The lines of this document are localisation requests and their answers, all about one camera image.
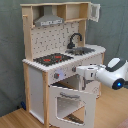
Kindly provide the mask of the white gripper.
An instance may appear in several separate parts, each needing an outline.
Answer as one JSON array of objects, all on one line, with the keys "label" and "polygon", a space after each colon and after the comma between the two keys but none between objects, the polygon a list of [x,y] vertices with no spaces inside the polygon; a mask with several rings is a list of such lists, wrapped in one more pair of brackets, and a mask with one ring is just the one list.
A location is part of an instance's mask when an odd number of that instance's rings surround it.
[{"label": "white gripper", "polygon": [[76,68],[76,73],[84,77],[85,79],[94,79],[97,70],[97,65],[78,66]]}]

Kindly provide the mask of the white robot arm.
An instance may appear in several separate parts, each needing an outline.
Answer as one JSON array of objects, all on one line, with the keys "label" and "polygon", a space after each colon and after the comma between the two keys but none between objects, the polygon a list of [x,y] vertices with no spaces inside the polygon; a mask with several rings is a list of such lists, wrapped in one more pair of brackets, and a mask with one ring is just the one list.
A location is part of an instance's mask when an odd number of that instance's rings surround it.
[{"label": "white robot arm", "polygon": [[113,58],[107,66],[78,66],[76,73],[86,80],[96,80],[114,90],[128,85],[128,61],[122,58]]}]

